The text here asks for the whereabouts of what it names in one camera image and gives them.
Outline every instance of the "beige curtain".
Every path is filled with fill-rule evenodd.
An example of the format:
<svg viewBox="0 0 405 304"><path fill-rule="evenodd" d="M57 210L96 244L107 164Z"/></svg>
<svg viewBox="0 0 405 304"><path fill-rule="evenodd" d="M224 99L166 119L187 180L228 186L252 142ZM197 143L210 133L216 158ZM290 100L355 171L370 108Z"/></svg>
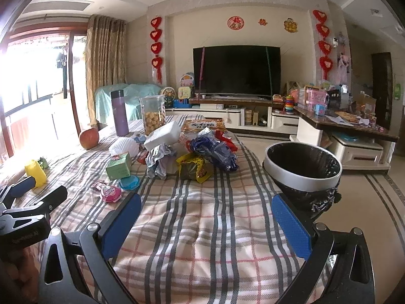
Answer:
<svg viewBox="0 0 405 304"><path fill-rule="evenodd" d="M87 28L86 88L90 124L97 125L94 95L98 88L126 83L125 21L92 15Z"/></svg>

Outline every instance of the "dark wooden door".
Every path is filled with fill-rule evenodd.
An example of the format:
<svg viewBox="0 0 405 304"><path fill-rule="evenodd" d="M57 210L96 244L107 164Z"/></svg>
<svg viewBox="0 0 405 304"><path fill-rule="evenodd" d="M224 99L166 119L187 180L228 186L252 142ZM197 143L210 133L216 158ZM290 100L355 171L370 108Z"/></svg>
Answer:
<svg viewBox="0 0 405 304"><path fill-rule="evenodd" d="M389 129L392 114L392 62L389 52L372 54L373 97L377 124Z"/></svg>

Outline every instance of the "black bottle cap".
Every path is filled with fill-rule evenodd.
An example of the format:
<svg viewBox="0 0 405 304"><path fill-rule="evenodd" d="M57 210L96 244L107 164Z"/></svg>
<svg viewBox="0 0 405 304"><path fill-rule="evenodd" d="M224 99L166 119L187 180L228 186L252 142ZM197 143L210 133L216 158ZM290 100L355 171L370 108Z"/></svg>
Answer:
<svg viewBox="0 0 405 304"><path fill-rule="evenodd" d="M124 97L124 90L120 89L120 90L112 91L112 92L110 92L110 97L111 97L111 99Z"/></svg>

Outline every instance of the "trash can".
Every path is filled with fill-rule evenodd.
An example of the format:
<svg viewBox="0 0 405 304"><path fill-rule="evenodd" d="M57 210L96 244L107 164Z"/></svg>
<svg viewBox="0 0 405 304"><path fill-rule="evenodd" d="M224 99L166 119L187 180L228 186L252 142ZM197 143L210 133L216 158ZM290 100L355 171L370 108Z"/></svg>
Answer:
<svg viewBox="0 0 405 304"><path fill-rule="evenodd" d="M339 202L342 164L329 151L310 144L281 142L266 148L264 169L280 190L312 220Z"/></svg>

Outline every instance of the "screw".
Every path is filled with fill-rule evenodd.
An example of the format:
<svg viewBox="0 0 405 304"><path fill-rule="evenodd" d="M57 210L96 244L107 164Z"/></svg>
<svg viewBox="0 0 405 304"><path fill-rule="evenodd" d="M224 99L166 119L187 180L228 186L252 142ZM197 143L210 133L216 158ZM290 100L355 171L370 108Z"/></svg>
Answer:
<svg viewBox="0 0 405 304"><path fill-rule="evenodd" d="M53 229L51 229L51 234L55 237L56 235L58 235L60 233L60 228L59 227L54 227Z"/></svg>
<svg viewBox="0 0 405 304"><path fill-rule="evenodd" d="M353 233L356 235L362 235L363 231L360 230L358 227L353 228Z"/></svg>
<svg viewBox="0 0 405 304"><path fill-rule="evenodd" d="M315 227L318 231L324 231L327 229L327 226L324 223L316 223Z"/></svg>
<svg viewBox="0 0 405 304"><path fill-rule="evenodd" d="M96 229L98 229L98 225L96 223L91 223L91 224L87 225L87 229L89 231L95 231Z"/></svg>

